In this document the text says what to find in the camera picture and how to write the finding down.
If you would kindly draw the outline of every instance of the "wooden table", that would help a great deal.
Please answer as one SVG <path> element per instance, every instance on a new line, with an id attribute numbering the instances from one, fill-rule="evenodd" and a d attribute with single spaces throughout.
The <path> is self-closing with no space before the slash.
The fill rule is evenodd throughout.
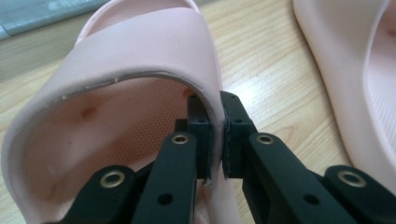
<path id="1" fill-rule="evenodd" d="M 274 133 L 311 170 L 349 164 L 315 60 L 290 0 L 199 1 L 219 54 L 224 90 L 261 132 Z M 8 124 L 73 48 L 90 15 L 0 42 L 0 141 Z M 253 223 L 235 181 L 243 223 Z M 0 178 L 0 223 L 23 218 Z"/>

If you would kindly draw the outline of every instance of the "black plastic part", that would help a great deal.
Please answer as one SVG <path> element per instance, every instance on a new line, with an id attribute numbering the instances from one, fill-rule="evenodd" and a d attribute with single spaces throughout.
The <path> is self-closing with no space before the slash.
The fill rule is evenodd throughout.
<path id="1" fill-rule="evenodd" d="M 249 169 L 255 171 L 269 196 L 270 202 L 263 202 L 264 206 L 271 207 L 266 216 L 255 214 L 259 199 L 247 197 L 256 223 L 357 223 L 279 138 L 254 133 L 249 144 L 247 166 L 252 166 Z M 244 182 L 254 185 L 257 179 L 247 176 Z"/>
<path id="2" fill-rule="evenodd" d="M 134 183 L 133 190 L 128 197 L 129 204 L 126 205 L 126 209 L 124 208 L 123 213 L 121 213 L 121 220 L 125 220 L 122 223 L 130 223 L 132 218 L 134 217 L 134 212 L 137 209 L 137 203 L 140 200 L 140 197 L 149 179 L 149 174 L 153 166 L 154 162 L 146 165 L 134 174 L 136 182 Z"/>
<path id="3" fill-rule="evenodd" d="M 175 121 L 175 133 L 187 132 L 188 123 L 186 119 L 177 119 Z"/>
<path id="4" fill-rule="evenodd" d="M 242 191 L 244 191 L 255 222 L 266 223 L 271 209 L 271 200 L 252 166 L 246 166 Z"/>
<path id="5" fill-rule="evenodd" d="M 184 144 L 180 144 L 182 136 L 188 137 Z M 165 138 L 134 213 L 133 224 L 193 222 L 195 156 L 196 139 L 193 135 L 174 133 Z"/>
<path id="6" fill-rule="evenodd" d="M 221 93 L 224 108 L 224 145 L 222 167 L 226 178 L 242 178 L 244 174 L 243 144 L 256 127 L 239 98 L 226 91 Z"/>
<path id="7" fill-rule="evenodd" d="M 121 172 L 123 181 L 113 188 L 104 188 L 101 179 L 110 172 Z M 109 166 L 96 172 L 79 192 L 67 215 L 57 224 L 112 224 L 121 223 L 128 217 L 122 216 L 125 209 L 131 209 L 129 200 L 136 181 L 134 171 L 124 166 Z"/>
<path id="8" fill-rule="evenodd" d="M 187 131 L 197 139 L 197 178 L 211 178 L 213 131 L 204 104 L 197 95 L 191 95 L 187 104 Z"/>
<path id="9" fill-rule="evenodd" d="M 332 195 L 359 223 L 396 223 L 396 197 L 363 171 L 333 166 L 324 179 Z"/>

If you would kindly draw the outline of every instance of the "pink slipper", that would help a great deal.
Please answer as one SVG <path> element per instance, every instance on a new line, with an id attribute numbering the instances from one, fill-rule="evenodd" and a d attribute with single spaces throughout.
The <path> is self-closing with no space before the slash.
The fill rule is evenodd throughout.
<path id="1" fill-rule="evenodd" d="M 396 194 L 396 1 L 294 0 L 354 165 Z"/>
<path id="2" fill-rule="evenodd" d="M 55 75 L 7 130 L 2 170 L 28 223 L 60 220 L 90 176 L 155 160 L 196 93 L 213 122 L 210 188 L 196 223 L 238 223 L 219 177 L 224 113 L 214 44 L 192 0 L 113 0 L 87 22 Z"/>

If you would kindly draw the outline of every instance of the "brass grommet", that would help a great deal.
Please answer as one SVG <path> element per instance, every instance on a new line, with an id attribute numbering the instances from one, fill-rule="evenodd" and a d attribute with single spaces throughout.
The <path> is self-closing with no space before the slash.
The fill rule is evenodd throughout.
<path id="1" fill-rule="evenodd" d="M 260 142 L 261 144 L 265 144 L 265 145 L 270 145 L 275 142 L 273 137 L 266 135 L 266 134 L 261 134 L 261 135 L 257 136 L 256 140 L 258 142 Z"/>
<path id="2" fill-rule="evenodd" d="M 172 138 L 172 142 L 175 143 L 175 144 L 179 144 L 179 145 L 185 144 L 189 140 L 190 140 L 190 138 L 188 136 L 184 135 L 184 134 L 178 134 L 178 135 L 175 135 Z"/>
<path id="3" fill-rule="evenodd" d="M 116 180 L 108 180 L 109 177 L 116 176 Z M 120 185 L 125 179 L 125 174 L 118 170 L 113 170 L 107 172 L 105 175 L 102 176 L 100 179 L 100 185 L 105 189 L 112 189 L 116 186 Z"/>
<path id="4" fill-rule="evenodd" d="M 350 178 L 347 178 L 347 176 L 350 175 L 353 178 L 356 178 L 356 181 L 350 180 Z M 348 184 L 349 186 L 355 187 L 355 188 L 364 188 L 367 183 L 366 181 L 359 175 L 352 173 L 350 171 L 340 171 L 338 172 L 338 178 L 342 180 L 344 183 Z"/>

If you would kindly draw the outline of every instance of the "wood grain surface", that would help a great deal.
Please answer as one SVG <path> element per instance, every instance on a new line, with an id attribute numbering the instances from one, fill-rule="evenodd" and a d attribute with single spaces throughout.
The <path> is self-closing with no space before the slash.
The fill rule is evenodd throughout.
<path id="1" fill-rule="evenodd" d="M 219 55 L 223 88 L 260 132 L 279 136 L 312 171 L 349 164 L 332 107 L 290 0 L 200 1 Z M 0 141 L 7 126 L 73 48 L 90 15 L 0 42 Z M 234 181 L 243 223 L 254 223 Z M 0 223 L 24 223 L 0 178 Z"/>

